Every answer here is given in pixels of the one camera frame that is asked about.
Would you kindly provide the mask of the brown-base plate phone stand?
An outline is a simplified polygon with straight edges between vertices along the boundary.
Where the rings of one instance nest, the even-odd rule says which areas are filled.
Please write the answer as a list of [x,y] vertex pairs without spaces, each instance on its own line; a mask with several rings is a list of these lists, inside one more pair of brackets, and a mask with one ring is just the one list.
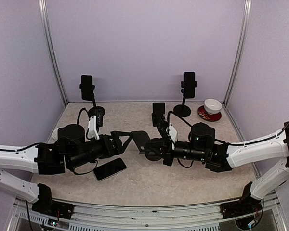
[[139,154],[144,155],[149,161],[159,161],[162,157],[155,148],[148,148],[146,145],[151,142],[146,131],[133,131],[132,138],[136,144]]

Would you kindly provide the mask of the black smartphone silver edge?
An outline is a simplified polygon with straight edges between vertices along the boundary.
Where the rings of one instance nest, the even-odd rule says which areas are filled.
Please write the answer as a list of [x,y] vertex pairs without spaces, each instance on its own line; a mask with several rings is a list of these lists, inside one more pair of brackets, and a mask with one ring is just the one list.
[[124,170],[127,166],[121,158],[114,159],[108,163],[98,166],[94,169],[94,175],[98,181],[105,180],[113,175],[116,175]]

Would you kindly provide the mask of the black folding phone stand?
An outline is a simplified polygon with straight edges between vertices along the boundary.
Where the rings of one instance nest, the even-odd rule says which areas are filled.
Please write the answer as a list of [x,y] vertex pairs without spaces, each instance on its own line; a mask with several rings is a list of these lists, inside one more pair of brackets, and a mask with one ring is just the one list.
[[165,120],[165,103],[164,102],[154,102],[152,103],[152,124],[154,127],[157,126],[158,122]]

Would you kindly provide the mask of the black round-base pole stand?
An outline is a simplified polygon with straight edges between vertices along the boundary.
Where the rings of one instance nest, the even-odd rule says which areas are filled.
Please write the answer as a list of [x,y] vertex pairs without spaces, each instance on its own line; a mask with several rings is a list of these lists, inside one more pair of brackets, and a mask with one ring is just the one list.
[[186,98],[184,97],[184,83],[181,82],[181,93],[183,94],[182,103],[180,105],[176,105],[173,111],[181,117],[188,117],[191,115],[191,109],[185,105]]

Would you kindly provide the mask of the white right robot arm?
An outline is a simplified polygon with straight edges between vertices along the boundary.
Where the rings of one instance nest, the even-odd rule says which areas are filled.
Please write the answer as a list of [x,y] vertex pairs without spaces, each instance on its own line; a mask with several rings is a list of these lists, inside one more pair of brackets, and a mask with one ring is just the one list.
[[210,171],[220,173],[265,159],[280,159],[260,178],[249,182],[239,200],[221,204],[224,218],[263,209],[261,200],[289,179],[289,122],[271,135],[240,143],[216,144],[215,129],[204,123],[191,126],[188,142],[178,141],[172,126],[158,126],[158,129],[162,137],[143,145],[144,154],[147,159],[162,160],[167,166],[174,159],[184,159],[202,162]]

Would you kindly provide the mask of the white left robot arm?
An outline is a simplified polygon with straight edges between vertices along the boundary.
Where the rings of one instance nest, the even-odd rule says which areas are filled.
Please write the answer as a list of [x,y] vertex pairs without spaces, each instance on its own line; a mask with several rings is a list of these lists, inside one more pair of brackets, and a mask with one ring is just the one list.
[[40,175],[63,174],[66,170],[75,173],[82,165],[124,153],[131,140],[131,133],[112,131],[97,140],[85,141],[84,128],[71,124],[58,130],[55,143],[0,148],[0,168]]

